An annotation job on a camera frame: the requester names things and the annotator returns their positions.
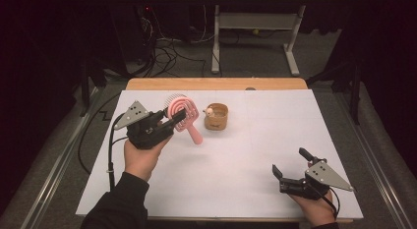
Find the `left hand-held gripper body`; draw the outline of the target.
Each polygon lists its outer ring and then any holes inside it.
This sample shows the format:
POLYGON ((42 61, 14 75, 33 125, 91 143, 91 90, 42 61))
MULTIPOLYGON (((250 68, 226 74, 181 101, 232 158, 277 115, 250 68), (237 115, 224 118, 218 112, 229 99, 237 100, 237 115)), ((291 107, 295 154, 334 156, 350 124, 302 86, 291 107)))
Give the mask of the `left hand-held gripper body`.
POLYGON ((125 113, 116 119, 114 130, 127 129, 129 141, 138 149, 151 149, 173 135, 172 131, 162 131, 163 123, 155 120, 155 113, 147 111, 139 101, 134 101, 125 113))

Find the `white sheet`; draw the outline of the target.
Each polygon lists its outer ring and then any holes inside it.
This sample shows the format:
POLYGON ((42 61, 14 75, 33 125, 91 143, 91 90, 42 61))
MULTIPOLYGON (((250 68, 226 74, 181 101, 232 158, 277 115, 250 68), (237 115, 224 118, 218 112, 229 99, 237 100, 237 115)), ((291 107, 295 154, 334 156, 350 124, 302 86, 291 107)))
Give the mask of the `white sheet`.
POLYGON ((204 109, 228 107, 224 130, 194 125, 203 141, 175 134, 162 151, 149 180, 149 218, 298 220, 299 206, 279 190, 271 169, 300 179, 307 168, 300 148, 346 174, 317 100, 309 89, 188 90, 204 109))

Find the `dark metal stand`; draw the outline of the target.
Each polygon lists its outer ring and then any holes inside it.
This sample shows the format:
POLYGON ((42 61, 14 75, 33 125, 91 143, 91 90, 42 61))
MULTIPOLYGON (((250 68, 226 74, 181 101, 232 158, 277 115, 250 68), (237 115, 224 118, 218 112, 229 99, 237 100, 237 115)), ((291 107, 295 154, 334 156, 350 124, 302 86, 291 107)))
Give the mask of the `dark metal stand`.
POLYGON ((89 82, 93 82, 93 84, 98 87, 106 86, 104 70, 96 57, 85 57, 81 64, 82 117, 87 115, 90 106, 89 82))
POLYGON ((313 85, 318 81, 332 81, 331 90, 333 92, 350 92, 349 114, 356 125, 359 124, 359 101, 360 101, 360 83, 361 68, 360 63, 349 58, 338 65, 325 68, 321 73, 309 78, 307 86, 313 85))

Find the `white metal desk frame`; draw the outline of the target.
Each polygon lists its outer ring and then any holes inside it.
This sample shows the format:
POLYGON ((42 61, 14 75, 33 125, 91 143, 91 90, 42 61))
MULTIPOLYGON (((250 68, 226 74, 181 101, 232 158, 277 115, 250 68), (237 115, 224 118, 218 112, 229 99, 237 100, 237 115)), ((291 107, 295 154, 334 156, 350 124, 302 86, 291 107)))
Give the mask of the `white metal desk frame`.
POLYGON ((306 5, 297 3, 296 13, 249 13, 222 12, 220 5, 214 6, 213 47, 211 52, 211 72, 219 74, 220 45, 219 32, 222 29, 265 29, 290 31, 289 40, 282 45, 288 68, 293 77, 299 77, 300 72, 293 54, 293 47, 302 25, 306 5))

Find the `metal floor rail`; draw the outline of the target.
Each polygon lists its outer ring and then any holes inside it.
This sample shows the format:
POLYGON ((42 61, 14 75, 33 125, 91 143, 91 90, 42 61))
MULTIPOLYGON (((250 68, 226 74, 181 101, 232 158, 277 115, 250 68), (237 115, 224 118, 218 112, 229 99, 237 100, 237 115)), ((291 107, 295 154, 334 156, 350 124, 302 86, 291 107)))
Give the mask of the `metal floor rail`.
POLYGON ((372 177, 367 183, 358 175, 357 187, 364 221, 374 229, 417 229, 417 179, 397 152, 367 97, 360 99, 359 121, 349 113, 346 97, 336 100, 358 143, 360 163, 372 177))
POLYGON ((88 95, 90 100, 89 108, 86 109, 86 113, 80 117, 77 122, 77 126, 72 132, 68 141, 58 155, 51 171, 49 172, 38 196, 36 197, 29 213, 27 214, 21 229, 37 229, 44 213, 46 212, 56 190, 59 187, 62 177, 64 176, 66 169, 71 161, 75 152, 75 145, 81 139, 81 133, 87 127, 88 120, 90 119, 90 113, 97 104, 102 95, 102 90, 95 87, 88 95))

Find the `person's right hand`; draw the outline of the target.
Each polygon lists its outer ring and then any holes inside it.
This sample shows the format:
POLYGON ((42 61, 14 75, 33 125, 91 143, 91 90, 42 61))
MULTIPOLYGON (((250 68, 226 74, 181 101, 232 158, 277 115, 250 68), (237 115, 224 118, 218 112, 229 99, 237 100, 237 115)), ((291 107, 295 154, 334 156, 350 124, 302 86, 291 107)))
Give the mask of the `person's right hand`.
POLYGON ((326 198, 319 200, 308 200, 302 197, 290 195, 300 206, 306 220, 312 227, 323 226, 335 222, 333 209, 329 202, 332 202, 332 194, 328 192, 326 198))

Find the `pink hairbrush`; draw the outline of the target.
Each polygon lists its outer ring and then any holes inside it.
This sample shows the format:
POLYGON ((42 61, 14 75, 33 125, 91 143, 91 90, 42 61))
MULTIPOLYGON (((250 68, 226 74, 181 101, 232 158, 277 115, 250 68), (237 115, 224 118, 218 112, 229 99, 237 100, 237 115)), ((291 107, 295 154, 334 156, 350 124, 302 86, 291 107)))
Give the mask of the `pink hairbrush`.
POLYGON ((194 122, 199 118, 199 110, 194 101, 180 93, 171 94, 165 101, 166 116, 173 119, 175 115, 185 112, 185 117, 175 124, 177 132, 188 131, 194 144, 201 144, 203 137, 194 127, 194 122))

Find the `person's left hand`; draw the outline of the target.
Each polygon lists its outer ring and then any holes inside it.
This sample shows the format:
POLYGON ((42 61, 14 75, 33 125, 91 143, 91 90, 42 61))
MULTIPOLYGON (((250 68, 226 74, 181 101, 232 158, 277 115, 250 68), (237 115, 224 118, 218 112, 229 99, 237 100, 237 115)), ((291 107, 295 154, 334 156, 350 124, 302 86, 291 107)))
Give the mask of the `person's left hand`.
POLYGON ((171 138, 168 137, 153 148, 146 150, 140 150, 129 140, 126 140, 124 143, 125 172, 147 182, 156 167, 163 148, 170 140, 171 138))

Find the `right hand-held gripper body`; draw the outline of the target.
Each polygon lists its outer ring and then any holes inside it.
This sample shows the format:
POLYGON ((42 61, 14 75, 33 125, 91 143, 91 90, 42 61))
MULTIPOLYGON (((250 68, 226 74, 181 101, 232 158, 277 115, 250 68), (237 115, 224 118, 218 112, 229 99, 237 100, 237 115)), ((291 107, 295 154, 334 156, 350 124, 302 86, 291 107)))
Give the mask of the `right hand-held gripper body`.
POLYGON ((325 159, 312 157, 311 166, 299 180, 284 178, 279 173, 279 190, 288 195, 307 200, 318 200, 324 197, 331 187, 352 192, 354 188, 336 173, 325 159))

